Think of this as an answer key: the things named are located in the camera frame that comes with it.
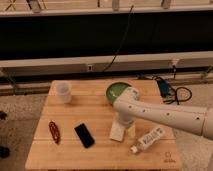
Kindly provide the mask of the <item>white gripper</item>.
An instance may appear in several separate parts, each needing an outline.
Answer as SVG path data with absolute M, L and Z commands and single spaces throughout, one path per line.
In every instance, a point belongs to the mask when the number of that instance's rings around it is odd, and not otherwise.
M 127 129 L 126 135 L 130 139 L 134 139 L 136 136 L 136 127 L 133 125 L 134 118 L 128 115 L 122 115 L 117 113 L 115 116 L 115 123 L 119 128 Z

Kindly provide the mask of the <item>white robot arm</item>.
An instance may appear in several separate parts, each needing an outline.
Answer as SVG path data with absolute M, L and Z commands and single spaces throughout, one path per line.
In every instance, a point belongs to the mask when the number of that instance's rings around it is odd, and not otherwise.
M 213 108 L 142 102 L 134 87 L 119 93 L 110 91 L 110 95 L 122 124 L 129 125 L 135 118 L 142 118 L 213 140 Z

